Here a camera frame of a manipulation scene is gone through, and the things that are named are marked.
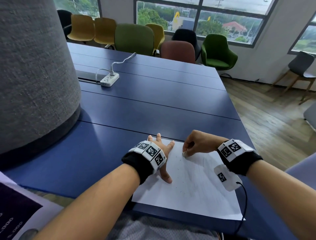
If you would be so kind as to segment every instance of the black wrist strap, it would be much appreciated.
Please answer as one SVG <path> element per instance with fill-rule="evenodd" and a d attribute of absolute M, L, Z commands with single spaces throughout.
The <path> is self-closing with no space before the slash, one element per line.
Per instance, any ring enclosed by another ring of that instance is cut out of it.
<path fill-rule="evenodd" d="M 228 170 L 235 173 L 246 176 L 249 167 L 258 160 L 263 160 L 263 158 L 255 152 L 245 152 L 242 155 L 236 157 L 234 160 L 229 162 L 220 150 L 217 150 L 219 156 L 221 157 L 223 163 L 227 166 Z"/>
<path fill-rule="evenodd" d="M 150 162 L 141 154 L 134 152 L 126 153 L 122 157 L 122 162 L 135 168 L 140 178 L 140 184 L 143 184 L 144 181 L 151 174 L 153 174 L 153 167 L 151 166 Z"/>

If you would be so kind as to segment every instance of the black cable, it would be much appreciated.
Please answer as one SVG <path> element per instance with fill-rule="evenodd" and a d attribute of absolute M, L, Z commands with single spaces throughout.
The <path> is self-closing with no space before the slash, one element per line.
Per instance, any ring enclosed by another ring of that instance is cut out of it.
<path fill-rule="evenodd" d="M 220 77 L 223 77 L 223 75 L 228 75 L 228 77 L 225 77 L 225 78 L 230 78 L 232 80 L 235 80 L 235 81 L 239 81 L 239 82 L 244 82 L 244 83 L 256 83 L 259 81 L 259 79 L 255 80 L 255 81 L 246 81 L 246 80 L 241 80 L 241 79 L 237 79 L 237 78 L 233 78 L 231 75 L 229 75 L 228 73 L 223 73 L 220 75 Z"/>
<path fill-rule="evenodd" d="M 241 219 L 241 222 L 238 226 L 238 228 L 236 229 L 236 231 L 234 232 L 234 236 L 238 233 L 239 229 L 241 228 L 241 225 L 242 223 L 244 222 L 244 219 L 245 219 L 245 215 L 246 215 L 246 211 L 247 211 L 247 203 L 248 203 L 248 197 L 247 197 L 247 192 L 246 192 L 246 189 L 244 187 L 244 185 L 240 182 L 236 182 L 237 184 L 240 184 L 242 186 L 242 188 L 244 189 L 245 191 L 245 195 L 246 195 L 246 204 L 245 204 L 245 210 L 244 210 L 244 214 L 242 215 L 242 219 Z"/>

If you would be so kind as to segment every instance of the pink chair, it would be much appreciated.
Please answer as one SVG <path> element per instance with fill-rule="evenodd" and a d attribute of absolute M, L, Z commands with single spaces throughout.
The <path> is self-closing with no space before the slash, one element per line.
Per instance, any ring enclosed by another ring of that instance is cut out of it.
<path fill-rule="evenodd" d="M 195 64 L 195 51 L 191 43 L 168 41 L 161 45 L 161 58 Z"/>

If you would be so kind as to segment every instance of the yellow chair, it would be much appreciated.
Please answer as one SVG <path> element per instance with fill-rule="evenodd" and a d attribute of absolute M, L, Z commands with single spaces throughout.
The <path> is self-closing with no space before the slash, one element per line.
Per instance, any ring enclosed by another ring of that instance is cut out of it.
<path fill-rule="evenodd" d="M 152 31 L 154 32 L 154 36 L 155 36 L 154 53 L 155 53 L 157 50 L 160 50 L 160 46 L 165 40 L 165 32 L 164 32 L 163 27 L 158 24 L 148 23 L 146 24 L 146 26 L 150 27 Z"/>
<path fill-rule="evenodd" d="M 94 20 L 95 37 L 97 43 L 114 45 L 116 21 L 114 19 L 100 17 Z"/>
<path fill-rule="evenodd" d="M 67 37 L 84 43 L 93 40 L 94 24 L 92 17 L 80 14 L 71 15 L 71 32 Z"/>

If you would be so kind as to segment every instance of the electrical outlet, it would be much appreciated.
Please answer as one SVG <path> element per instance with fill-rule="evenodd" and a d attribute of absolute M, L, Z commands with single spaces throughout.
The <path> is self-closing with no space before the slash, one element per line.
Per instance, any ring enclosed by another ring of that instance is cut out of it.
<path fill-rule="evenodd" d="M 101 86 L 104 86 L 104 87 L 111 87 L 116 82 L 117 79 L 119 79 L 118 73 L 114 73 L 114 75 L 108 74 L 106 77 L 104 77 L 100 81 L 100 84 Z"/>

